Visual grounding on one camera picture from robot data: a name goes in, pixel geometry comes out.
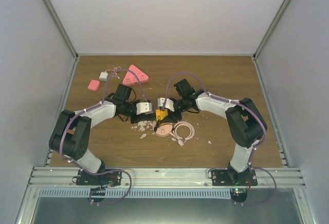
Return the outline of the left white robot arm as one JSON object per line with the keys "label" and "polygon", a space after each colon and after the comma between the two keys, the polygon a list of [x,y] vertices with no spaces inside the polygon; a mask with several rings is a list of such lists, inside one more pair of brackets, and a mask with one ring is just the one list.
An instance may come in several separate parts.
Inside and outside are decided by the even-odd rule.
{"label": "left white robot arm", "polygon": [[132,124],[155,119],[151,101],[129,101],[132,92],[131,87],[119,84],[114,93],[96,105],[79,111],[62,111],[51,134],[49,148],[85,170],[93,184],[102,184],[106,179],[105,166],[88,148],[90,130],[115,117],[123,122],[130,120]]}

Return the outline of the round pink socket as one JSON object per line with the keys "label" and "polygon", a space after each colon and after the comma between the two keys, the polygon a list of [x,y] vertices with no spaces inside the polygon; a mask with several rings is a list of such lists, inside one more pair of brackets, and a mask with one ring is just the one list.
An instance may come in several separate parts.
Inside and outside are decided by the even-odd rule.
{"label": "round pink socket", "polygon": [[160,127],[158,127],[157,129],[155,129],[156,126],[156,122],[154,121],[152,124],[152,128],[153,128],[153,133],[159,137],[166,137],[168,136],[172,129],[173,129],[173,124],[172,123],[165,123],[162,124]]}

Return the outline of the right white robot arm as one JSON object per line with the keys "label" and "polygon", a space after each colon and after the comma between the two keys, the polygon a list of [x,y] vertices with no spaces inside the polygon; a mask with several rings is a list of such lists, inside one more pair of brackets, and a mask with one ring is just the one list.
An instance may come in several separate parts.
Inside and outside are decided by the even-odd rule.
{"label": "right white robot arm", "polygon": [[158,107],[168,110],[169,117],[175,121],[179,121],[181,113],[190,109],[207,111],[226,119],[235,148],[224,176],[232,185],[240,185],[248,176],[252,176],[251,158],[257,146],[267,138],[267,124],[254,102],[249,98],[226,99],[204,88],[195,90],[187,79],[179,81],[174,87],[180,99],[165,95],[157,100]]}

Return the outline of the white USB charger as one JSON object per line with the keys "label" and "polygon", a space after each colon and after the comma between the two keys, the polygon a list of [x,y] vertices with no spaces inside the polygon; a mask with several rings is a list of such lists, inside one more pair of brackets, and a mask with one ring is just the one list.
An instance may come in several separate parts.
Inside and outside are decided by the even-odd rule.
{"label": "white USB charger", "polygon": [[108,79],[108,73],[106,71],[100,72],[99,81],[106,82]]}

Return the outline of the pink triangular power strip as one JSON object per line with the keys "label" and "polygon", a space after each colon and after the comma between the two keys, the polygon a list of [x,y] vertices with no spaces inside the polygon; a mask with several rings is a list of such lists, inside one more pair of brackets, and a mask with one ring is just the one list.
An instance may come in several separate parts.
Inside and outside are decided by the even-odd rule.
{"label": "pink triangular power strip", "polygon": [[126,73],[122,84],[126,86],[132,86],[139,83],[146,83],[149,81],[149,76],[140,70],[135,65],[130,65],[128,72]]}

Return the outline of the yellow cube socket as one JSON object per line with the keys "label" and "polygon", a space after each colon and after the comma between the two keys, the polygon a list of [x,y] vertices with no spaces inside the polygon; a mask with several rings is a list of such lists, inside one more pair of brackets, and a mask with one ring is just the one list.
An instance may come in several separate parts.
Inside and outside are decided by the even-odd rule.
{"label": "yellow cube socket", "polygon": [[156,121],[162,121],[164,118],[166,118],[168,116],[168,110],[161,110],[161,109],[156,109],[155,110],[155,118]]}

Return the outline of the pink rectangular plug adapter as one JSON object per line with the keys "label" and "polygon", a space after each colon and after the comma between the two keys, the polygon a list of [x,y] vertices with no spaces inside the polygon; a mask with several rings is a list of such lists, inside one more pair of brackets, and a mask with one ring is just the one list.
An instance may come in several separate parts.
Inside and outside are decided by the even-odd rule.
{"label": "pink rectangular plug adapter", "polygon": [[90,91],[97,91],[100,86],[100,81],[99,80],[91,80],[87,89]]}

